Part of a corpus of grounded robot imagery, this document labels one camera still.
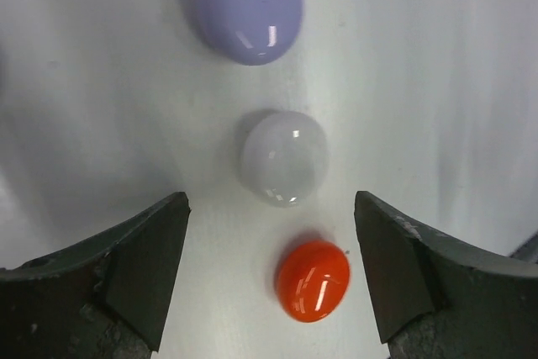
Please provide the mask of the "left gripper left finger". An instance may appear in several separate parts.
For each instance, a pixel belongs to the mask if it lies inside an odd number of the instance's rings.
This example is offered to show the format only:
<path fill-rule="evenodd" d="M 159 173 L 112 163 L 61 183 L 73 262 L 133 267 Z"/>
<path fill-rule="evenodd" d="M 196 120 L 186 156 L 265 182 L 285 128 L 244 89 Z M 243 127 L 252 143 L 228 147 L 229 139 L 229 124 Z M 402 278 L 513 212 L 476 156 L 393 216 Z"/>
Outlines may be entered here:
<path fill-rule="evenodd" d="M 191 213 L 173 193 L 108 230 L 1 270 L 3 358 L 159 351 Z"/>

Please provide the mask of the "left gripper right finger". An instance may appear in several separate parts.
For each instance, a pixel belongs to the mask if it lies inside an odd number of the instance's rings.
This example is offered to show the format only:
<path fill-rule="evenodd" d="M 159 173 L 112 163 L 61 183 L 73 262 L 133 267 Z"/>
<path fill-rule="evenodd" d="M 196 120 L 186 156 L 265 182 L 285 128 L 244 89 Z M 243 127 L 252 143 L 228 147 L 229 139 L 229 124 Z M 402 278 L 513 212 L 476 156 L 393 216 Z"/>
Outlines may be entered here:
<path fill-rule="evenodd" d="M 537 239 L 501 256 L 367 191 L 356 237 L 380 340 L 392 358 L 534 358 Z"/>

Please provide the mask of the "purple earbud case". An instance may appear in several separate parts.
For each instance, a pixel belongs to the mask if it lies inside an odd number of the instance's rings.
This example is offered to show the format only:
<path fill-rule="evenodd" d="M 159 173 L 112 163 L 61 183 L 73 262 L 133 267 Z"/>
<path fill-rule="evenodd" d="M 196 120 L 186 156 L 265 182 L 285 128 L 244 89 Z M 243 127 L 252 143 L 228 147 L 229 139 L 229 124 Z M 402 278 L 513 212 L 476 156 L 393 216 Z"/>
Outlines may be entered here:
<path fill-rule="evenodd" d="M 243 66 L 263 66 L 294 45 L 303 0 L 181 0 L 193 33 L 211 50 Z"/>

